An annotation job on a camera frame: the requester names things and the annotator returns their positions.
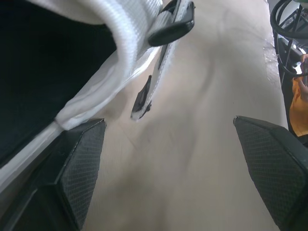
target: orange object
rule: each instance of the orange object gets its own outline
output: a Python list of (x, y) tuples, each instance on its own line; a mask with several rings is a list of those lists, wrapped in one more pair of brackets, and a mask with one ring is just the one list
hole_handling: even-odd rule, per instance
[(289, 112), (291, 126), (298, 137), (308, 134), (308, 102), (305, 92), (301, 96), (302, 79), (303, 77), (293, 79), (294, 96)]

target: white cloth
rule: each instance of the white cloth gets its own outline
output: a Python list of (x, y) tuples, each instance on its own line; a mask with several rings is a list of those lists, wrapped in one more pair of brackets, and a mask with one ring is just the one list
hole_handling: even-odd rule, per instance
[[(32, 3), (88, 24), (105, 23), (112, 31), (117, 50), (102, 64), (79, 93), (67, 102), (56, 121), (64, 129), (72, 129), (106, 106), (130, 80), (142, 73), (153, 60), (159, 47), (150, 47), (147, 39), (155, 30), (171, 22), (170, 12), (161, 12), (162, 0), (30, 0)], [(179, 21), (188, 5), (182, 0)], [(170, 63), (176, 42), (169, 44), (159, 70), (155, 71), (147, 103), (152, 100), (158, 82)], [(138, 120), (143, 115), (133, 113)]]

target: white strap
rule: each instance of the white strap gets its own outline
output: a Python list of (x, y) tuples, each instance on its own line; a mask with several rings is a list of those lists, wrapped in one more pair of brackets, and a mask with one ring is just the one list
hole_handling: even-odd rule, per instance
[[(175, 12), (175, 15), (173, 15), (175, 19), (174, 22), (180, 21), (184, 17), (188, 4), (189, 4), (189, 0), (181, 0), (179, 10)], [(158, 90), (158, 87), (161, 84), (161, 81), (163, 80), (163, 77), (165, 76), (170, 63), (172, 62), (173, 53), (175, 51), (177, 44), (178, 44), (178, 40), (162, 47), (162, 52), (154, 67), (150, 89), (146, 96), (145, 104), (143, 105), (141, 110), (136, 111), (136, 112), (132, 111), (131, 113), (132, 120), (138, 121), (139, 119), (143, 117), (143, 115), (149, 109), (152, 99), (156, 91)]]

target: black strap clip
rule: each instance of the black strap clip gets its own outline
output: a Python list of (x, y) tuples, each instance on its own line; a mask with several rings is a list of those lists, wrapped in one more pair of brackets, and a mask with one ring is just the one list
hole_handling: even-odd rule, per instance
[[(133, 106), (132, 112), (138, 112), (142, 109), (145, 104), (146, 97), (148, 96), (150, 85), (151, 85), (152, 76), (149, 76), (147, 82), (145, 83), (143, 89), (138, 93), (136, 101)], [(151, 103), (147, 106), (144, 114), (151, 109)]]
[[(173, 13), (176, 6), (177, 0), (173, 0), (163, 9), (163, 11)], [(173, 22), (150, 35), (148, 38), (149, 44), (152, 47), (167, 45), (189, 33), (194, 27), (194, 9), (194, 3), (191, 1), (183, 19), (178, 22)]]

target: white bag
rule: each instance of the white bag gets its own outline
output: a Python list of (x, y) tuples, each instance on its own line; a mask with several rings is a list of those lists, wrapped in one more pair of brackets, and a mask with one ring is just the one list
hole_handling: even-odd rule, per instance
[[(162, 11), (162, 0), (29, 0), (69, 19), (87, 24), (106, 24), (117, 50), (102, 64), (79, 93), (58, 113), (55, 122), (46, 127), (15, 157), (0, 169), (0, 192), (31, 163), (64, 129), (72, 129), (104, 108), (133, 78), (140, 75), (158, 53), (148, 38), (159, 29), (180, 21), (189, 0), (174, 1), (172, 11)], [(131, 114), (139, 120), (149, 110), (177, 42), (165, 44), (155, 66), (152, 80)]]

